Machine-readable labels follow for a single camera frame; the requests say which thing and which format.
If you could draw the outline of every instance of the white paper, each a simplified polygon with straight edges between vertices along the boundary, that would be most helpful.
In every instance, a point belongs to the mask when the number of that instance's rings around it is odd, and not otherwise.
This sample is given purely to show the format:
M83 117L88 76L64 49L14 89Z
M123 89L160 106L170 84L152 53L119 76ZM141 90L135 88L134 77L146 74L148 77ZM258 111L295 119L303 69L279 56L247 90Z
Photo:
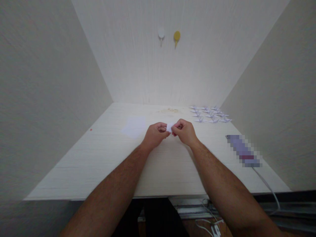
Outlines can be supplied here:
M219 121L219 119L218 120L213 120L213 119L209 120L209 122L211 122L211 123L217 123L218 121Z
M193 115L194 117L200 117L201 113L197 112L195 115Z
M204 121L203 117L199 117L198 119L194 120L194 122L206 122L206 121Z
M231 119L228 119L226 117L224 117L223 119L220 120L220 122L230 122L230 121L231 121Z
M145 116L129 116L125 127L122 128L121 133L136 139L146 129Z
M209 117L209 118L217 118L218 116L215 114L210 114L210 115L205 115L205 117Z
M224 118L224 117L227 117L227 116L229 116L229 115L226 115L226 114L220 113L220 114L219 114L219 116L221 116L222 118Z
M172 133L171 127L175 125L175 123L167 123L167 132Z

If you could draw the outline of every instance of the white cable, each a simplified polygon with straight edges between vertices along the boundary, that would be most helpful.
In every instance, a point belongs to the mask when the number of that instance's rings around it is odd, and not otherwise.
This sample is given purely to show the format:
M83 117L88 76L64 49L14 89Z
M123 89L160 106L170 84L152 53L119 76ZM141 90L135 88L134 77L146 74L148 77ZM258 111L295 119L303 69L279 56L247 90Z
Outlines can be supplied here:
M195 224L197 225L197 227L206 230L212 237L214 237L214 236L211 234L211 232L208 231L208 229L206 229L205 227L200 226L199 224L197 224L197 221L205 221L205 222L209 222L209 221L204 220L204 219L198 219L198 220L195 220Z
M203 205L203 207L204 207L206 210L209 211L209 213L211 214L211 216L214 217L216 221L218 221L217 218L213 215L212 211L211 211L210 209L208 209L206 206L204 206L204 203L203 203L204 200L206 200L206 198L202 200L202 205Z
M274 213L276 213L276 212L278 212L278 211L281 210L280 203L279 203L279 201L278 201L278 199L277 199L277 196L276 196L276 194L274 193L274 191L272 190L272 188L270 188L270 186L269 186L269 184L266 182L266 180L258 173L258 171L256 171L256 170L254 169L254 167L252 167L252 169L257 173L257 175L258 175L259 178L262 180L262 182L267 186L267 188L270 189L270 191L272 192L274 198L276 199L277 209L269 214L269 215L273 215Z

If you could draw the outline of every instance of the finger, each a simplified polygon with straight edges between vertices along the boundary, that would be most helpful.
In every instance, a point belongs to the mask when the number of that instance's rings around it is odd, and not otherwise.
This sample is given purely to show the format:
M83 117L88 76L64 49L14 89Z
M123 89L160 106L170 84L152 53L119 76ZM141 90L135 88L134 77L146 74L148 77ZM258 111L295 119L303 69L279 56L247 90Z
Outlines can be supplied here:
M170 132L162 132L161 133L161 136L163 137L163 138L167 138L167 137L169 137L169 135L170 135Z
M179 135L179 133L181 133L181 130L176 128L175 126L172 126L171 130L175 135Z
M155 128L167 127L167 124L166 124L166 123L159 122L159 123L155 123L154 126L155 126Z
M182 126L184 126L185 124L186 124L186 120L184 120L184 119L179 119L178 121L177 121L177 123L174 125L175 127L179 127L180 125L182 125Z
M159 132L165 132L167 129L166 128L164 128L164 127L160 127L160 128L158 128L158 131Z

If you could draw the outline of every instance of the white wall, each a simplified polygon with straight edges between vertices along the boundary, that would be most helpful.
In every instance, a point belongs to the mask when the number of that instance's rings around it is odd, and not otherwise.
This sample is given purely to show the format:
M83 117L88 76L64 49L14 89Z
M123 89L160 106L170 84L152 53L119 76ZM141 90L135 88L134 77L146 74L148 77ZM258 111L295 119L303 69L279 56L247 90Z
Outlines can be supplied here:
M72 2L114 102L202 106L224 102L289 0Z
M0 201L24 198L112 103L70 0L3 1Z
M222 106L293 191L316 189L315 23L292 0Z

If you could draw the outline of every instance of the table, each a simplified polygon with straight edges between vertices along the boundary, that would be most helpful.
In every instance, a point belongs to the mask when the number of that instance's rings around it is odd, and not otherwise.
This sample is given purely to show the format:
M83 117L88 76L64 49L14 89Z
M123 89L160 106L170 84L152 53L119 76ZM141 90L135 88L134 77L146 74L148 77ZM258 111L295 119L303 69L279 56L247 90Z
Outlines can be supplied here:
M137 147L136 139L121 133L131 116L145 116L146 127L156 122L191 121L197 137L224 163L251 193L269 189L251 168L245 168L227 143L225 135L240 135L229 123L198 123L188 107L113 103L67 154L56 164L25 200L82 200ZM191 150L178 137L169 136L154 149L144 167L135 197L205 195ZM290 189L261 159L258 172L275 192Z

